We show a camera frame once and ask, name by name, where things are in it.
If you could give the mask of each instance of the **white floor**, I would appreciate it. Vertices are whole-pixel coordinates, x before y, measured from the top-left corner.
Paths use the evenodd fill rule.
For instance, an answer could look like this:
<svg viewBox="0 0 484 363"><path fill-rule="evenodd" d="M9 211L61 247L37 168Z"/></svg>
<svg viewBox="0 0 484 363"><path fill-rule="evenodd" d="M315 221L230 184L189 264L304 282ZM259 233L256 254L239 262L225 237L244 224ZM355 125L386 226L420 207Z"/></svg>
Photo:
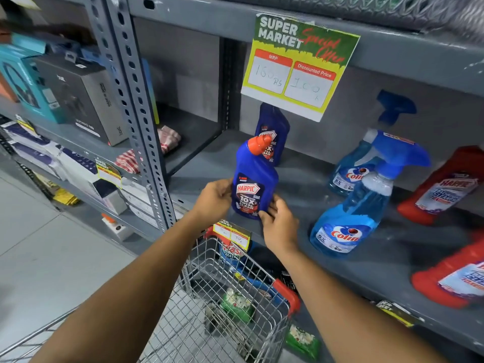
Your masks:
<svg viewBox="0 0 484 363"><path fill-rule="evenodd" d="M76 307L134 258L2 167L0 351Z"/></svg>

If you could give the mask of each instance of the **right arm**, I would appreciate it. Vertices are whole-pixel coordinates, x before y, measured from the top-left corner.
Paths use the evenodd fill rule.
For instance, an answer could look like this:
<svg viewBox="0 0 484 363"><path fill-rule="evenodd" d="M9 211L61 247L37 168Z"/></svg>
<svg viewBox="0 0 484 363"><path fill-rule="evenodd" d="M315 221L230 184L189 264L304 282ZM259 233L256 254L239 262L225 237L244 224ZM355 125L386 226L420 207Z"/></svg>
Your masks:
<svg viewBox="0 0 484 363"><path fill-rule="evenodd" d="M427 342L351 292L303 254L299 221L278 195L259 212L264 240L291 275L324 343L337 363L445 363Z"/></svg>

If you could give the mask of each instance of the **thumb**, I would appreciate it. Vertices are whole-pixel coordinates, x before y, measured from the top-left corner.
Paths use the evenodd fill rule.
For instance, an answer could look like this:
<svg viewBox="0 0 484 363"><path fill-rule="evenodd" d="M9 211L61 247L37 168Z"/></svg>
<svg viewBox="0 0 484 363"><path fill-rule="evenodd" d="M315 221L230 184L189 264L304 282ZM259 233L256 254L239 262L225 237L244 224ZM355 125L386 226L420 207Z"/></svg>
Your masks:
<svg viewBox="0 0 484 363"><path fill-rule="evenodd" d="M274 222L274 219L268 213L266 213L263 210L260 210L259 211L259 217L262 220L262 225L263 226L270 225L270 224L272 224Z"/></svg>

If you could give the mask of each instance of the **shopping cart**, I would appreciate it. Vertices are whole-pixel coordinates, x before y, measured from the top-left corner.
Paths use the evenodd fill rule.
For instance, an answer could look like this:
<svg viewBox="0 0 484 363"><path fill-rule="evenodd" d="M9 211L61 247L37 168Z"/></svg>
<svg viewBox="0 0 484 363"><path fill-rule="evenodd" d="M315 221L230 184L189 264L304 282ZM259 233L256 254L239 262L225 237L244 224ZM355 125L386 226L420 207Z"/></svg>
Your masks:
<svg viewBox="0 0 484 363"><path fill-rule="evenodd" d="M275 362L298 309L296 294L237 245L200 238L138 362ZM0 352L0 363L27 362L73 311Z"/></svg>

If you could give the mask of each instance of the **bottle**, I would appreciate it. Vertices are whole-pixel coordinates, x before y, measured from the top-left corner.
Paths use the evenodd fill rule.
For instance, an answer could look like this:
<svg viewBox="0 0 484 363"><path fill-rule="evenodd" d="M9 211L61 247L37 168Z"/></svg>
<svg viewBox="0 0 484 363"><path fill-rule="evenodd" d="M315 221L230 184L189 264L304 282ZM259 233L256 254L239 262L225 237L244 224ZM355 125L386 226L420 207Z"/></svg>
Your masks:
<svg viewBox="0 0 484 363"><path fill-rule="evenodd" d="M457 204L483 180L484 143L461 146L397 210L413 222L432 225L439 213Z"/></svg>
<svg viewBox="0 0 484 363"><path fill-rule="evenodd" d="M372 142L377 136L377 129L385 130L393 126L400 113L417 113L415 103L409 98L386 90L380 91L377 101L381 103L384 111L378 118L376 128L367 130L356 149L343 157L330 175L328 187L338 195L348 196L355 185L379 163L378 152L372 148Z"/></svg>
<svg viewBox="0 0 484 363"><path fill-rule="evenodd" d="M267 211L279 175L262 153L271 144L268 135L256 136L237 150L237 167L232 187L232 207L236 213L258 220L259 210Z"/></svg>
<svg viewBox="0 0 484 363"><path fill-rule="evenodd" d="M404 166L430 165L427 152L413 141L378 131L373 146L383 160L342 204L324 212L311 231L309 240L326 254L344 256L375 230Z"/></svg>
<svg viewBox="0 0 484 363"><path fill-rule="evenodd" d="M260 105L255 136L271 137L272 142L262 154L272 166L279 165L289 129L289 122L279 108L267 103Z"/></svg>
<svg viewBox="0 0 484 363"><path fill-rule="evenodd" d="M471 234L474 243L436 266L412 275L413 287L428 299L462 308L484 297L484 231Z"/></svg>

